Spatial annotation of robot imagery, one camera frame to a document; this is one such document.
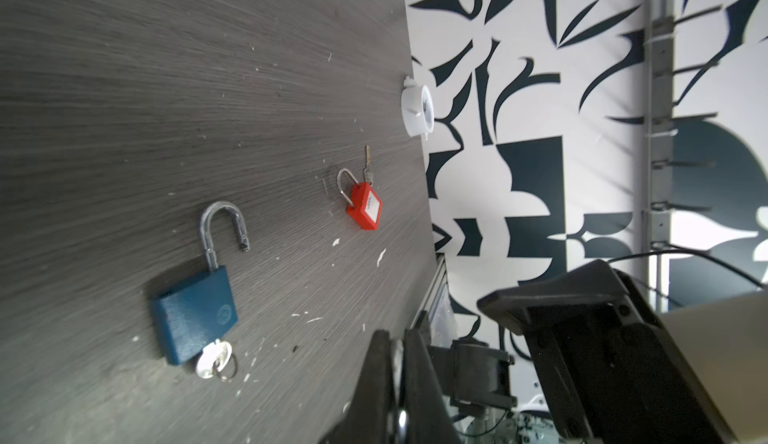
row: white round object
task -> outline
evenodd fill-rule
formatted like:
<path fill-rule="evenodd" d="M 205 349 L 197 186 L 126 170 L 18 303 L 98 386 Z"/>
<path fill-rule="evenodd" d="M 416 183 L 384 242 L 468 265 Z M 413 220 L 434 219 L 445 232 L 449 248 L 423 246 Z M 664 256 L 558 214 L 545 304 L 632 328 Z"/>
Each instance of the white round object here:
<path fill-rule="evenodd" d="M 400 95 L 402 122 L 410 136 L 428 134 L 435 129 L 435 107 L 427 86 L 411 86 Z"/>

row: red padlock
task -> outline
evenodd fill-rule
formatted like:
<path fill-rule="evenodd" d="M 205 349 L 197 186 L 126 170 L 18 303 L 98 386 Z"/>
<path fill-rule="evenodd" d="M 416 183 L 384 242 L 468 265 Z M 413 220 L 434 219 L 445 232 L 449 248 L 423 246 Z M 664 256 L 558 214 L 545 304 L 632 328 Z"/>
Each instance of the red padlock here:
<path fill-rule="evenodd" d="M 352 199 L 350 199 L 341 188 L 341 175 L 350 175 L 350 178 L 355 182 L 352 186 Z M 346 213 L 360 225 L 361 228 L 366 231 L 375 231 L 379 228 L 379 217 L 382 213 L 382 202 L 379 199 L 378 194 L 373 191 L 369 182 L 360 182 L 355 178 L 347 168 L 341 169 L 339 174 L 336 175 L 336 187 L 339 188 L 339 192 L 344 196 L 344 199 L 350 205 L 346 207 Z"/>

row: padlock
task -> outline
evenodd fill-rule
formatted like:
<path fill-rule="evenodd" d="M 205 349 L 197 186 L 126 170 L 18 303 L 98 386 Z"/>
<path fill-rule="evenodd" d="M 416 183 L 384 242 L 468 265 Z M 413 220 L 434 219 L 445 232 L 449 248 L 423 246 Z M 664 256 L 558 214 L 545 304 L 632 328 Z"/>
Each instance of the padlock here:
<path fill-rule="evenodd" d="M 347 196 L 341 187 L 341 175 L 348 174 L 355 182 L 352 185 L 352 198 Z M 375 231 L 379 228 L 379 218 L 382 213 L 382 202 L 379 195 L 373 191 L 371 183 L 360 183 L 347 168 L 339 170 L 336 175 L 336 187 L 344 199 L 349 203 L 346 207 L 346 213 L 366 231 Z"/>
<path fill-rule="evenodd" d="M 199 227 L 207 271 L 184 279 L 150 302 L 160 347 L 168 363 L 175 366 L 195 357 L 237 322 L 230 280 L 226 268 L 219 267 L 210 237 L 210 220 L 220 210 L 232 215 L 240 249 L 243 252 L 250 249 L 240 209 L 231 202 L 213 203 L 200 217 Z"/>

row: white debris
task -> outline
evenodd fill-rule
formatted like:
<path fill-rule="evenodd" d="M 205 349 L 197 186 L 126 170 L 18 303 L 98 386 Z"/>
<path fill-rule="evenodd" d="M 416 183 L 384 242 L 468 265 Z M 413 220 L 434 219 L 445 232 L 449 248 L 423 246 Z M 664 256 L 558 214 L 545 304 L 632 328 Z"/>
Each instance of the white debris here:
<path fill-rule="evenodd" d="M 259 352 L 261 352 L 261 348 L 262 348 L 262 346 L 264 345 L 264 340 L 265 340 L 265 339 L 266 339 L 265 337 L 262 337 L 262 338 L 261 338 L 261 344 L 259 344 L 259 349 L 257 349 L 257 350 L 256 350 L 256 355 L 254 356 L 254 360 L 252 360 L 252 361 L 250 362 L 250 366 L 251 366 L 251 367 L 253 367 L 253 366 L 254 366 L 254 364 L 256 363 L 256 356 L 258 356 L 258 355 L 259 355 Z"/>
<path fill-rule="evenodd" d="M 379 263 L 382 261 L 382 257 L 384 257 L 384 253 L 386 253 L 386 247 L 384 248 L 384 251 L 379 255 L 379 259 L 376 259 L 376 267 L 379 266 Z"/>

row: blue padlock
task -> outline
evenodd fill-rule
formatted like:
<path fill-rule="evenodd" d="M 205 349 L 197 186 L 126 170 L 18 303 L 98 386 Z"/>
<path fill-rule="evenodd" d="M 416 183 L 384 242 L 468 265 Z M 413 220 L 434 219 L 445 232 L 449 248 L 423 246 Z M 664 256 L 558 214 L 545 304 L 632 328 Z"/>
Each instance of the blue padlock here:
<path fill-rule="evenodd" d="M 232 215 L 240 249 L 250 249 L 240 209 L 231 202 L 213 203 L 200 217 L 199 229 L 208 270 L 184 279 L 150 302 L 160 347 L 168 363 L 175 366 L 195 357 L 237 322 L 230 280 L 226 268 L 219 267 L 210 237 L 210 220 L 222 209 Z"/>

